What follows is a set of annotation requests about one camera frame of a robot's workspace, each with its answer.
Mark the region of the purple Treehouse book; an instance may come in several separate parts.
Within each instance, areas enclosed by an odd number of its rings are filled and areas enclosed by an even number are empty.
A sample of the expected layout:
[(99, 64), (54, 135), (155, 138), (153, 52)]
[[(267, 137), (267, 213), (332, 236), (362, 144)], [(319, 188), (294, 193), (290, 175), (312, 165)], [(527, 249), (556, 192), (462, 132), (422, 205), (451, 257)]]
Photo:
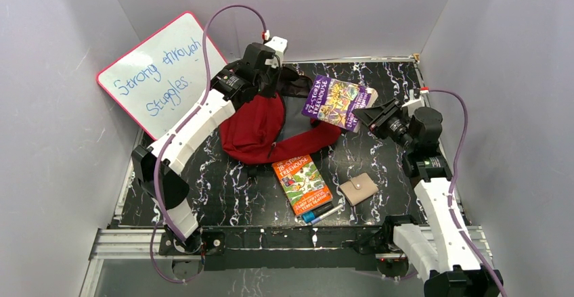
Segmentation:
[(353, 111), (370, 108), (377, 99), (374, 88), (318, 75), (301, 114), (356, 133), (360, 125)]

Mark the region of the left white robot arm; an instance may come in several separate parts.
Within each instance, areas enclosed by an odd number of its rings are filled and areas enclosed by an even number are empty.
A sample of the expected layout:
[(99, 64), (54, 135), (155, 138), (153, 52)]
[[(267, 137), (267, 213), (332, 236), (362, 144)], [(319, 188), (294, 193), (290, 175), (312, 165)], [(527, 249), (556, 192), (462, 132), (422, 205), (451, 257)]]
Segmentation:
[(275, 97), (287, 48), (281, 37), (248, 45), (241, 59), (208, 73), (210, 81), (200, 101), (172, 129), (132, 152), (138, 185), (157, 203), (176, 245), (186, 254), (199, 251), (202, 236), (187, 200), (190, 186), (181, 172), (204, 140), (244, 104), (256, 97)]

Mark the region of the red student backpack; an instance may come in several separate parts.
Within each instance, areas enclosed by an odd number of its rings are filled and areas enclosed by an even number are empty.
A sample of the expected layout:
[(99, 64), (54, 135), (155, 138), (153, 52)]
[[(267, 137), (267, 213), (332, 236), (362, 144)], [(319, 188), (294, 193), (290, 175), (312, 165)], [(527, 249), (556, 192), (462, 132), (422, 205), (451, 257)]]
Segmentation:
[(269, 164), (313, 154), (338, 141), (342, 129), (303, 116), (299, 125), (309, 126), (297, 134), (288, 134), (287, 98), (303, 104), (313, 86), (310, 77), (292, 67), (282, 68), (274, 97), (261, 95), (244, 104), (219, 126), (223, 151), (247, 165)]

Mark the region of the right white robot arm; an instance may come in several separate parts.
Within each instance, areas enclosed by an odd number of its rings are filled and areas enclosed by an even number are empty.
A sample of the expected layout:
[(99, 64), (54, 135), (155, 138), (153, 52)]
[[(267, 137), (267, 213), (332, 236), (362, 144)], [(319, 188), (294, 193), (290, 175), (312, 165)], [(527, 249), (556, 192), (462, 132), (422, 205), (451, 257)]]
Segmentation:
[(442, 114), (426, 106), (410, 112), (396, 100), (353, 114), (377, 138), (403, 148), (403, 171), (433, 235), (429, 241), (410, 215), (387, 216), (382, 246), (405, 254), (424, 282), (425, 296), (501, 296), (502, 276), (472, 242), (454, 199), (456, 180), (439, 149)]

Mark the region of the orange Treehouse book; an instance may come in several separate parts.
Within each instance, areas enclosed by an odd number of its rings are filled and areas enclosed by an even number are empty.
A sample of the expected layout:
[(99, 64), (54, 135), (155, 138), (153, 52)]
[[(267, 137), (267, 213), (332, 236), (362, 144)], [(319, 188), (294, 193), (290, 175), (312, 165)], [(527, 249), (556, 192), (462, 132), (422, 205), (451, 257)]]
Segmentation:
[(332, 193), (310, 155), (272, 164), (295, 216), (332, 201)]

